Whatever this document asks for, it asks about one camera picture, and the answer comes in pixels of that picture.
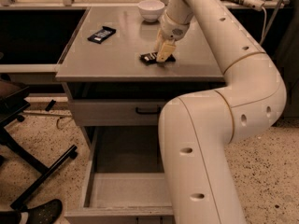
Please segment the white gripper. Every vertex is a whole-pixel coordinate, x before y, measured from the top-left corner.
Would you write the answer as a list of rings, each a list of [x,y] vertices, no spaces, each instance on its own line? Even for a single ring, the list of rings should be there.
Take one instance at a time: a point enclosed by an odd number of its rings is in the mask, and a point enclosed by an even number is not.
[[[160,19],[154,50],[157,52],[157,62],[163,63],[176,49],[174,41],[182,39],[189,30],[191,22],[190,11],[170,11],[167,9]]]

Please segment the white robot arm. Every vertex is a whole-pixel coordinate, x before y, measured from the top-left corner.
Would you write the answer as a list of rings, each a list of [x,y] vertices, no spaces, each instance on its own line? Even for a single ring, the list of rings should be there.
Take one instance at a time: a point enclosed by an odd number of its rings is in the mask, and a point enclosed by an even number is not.
[[[161,18],[158,62],[196,20],[225,87],[180,95],[159,117],[158,136],[176,224],[247,224],[225,145],[274,124],[287,100],[269,56],[220,0],[171,0]]]

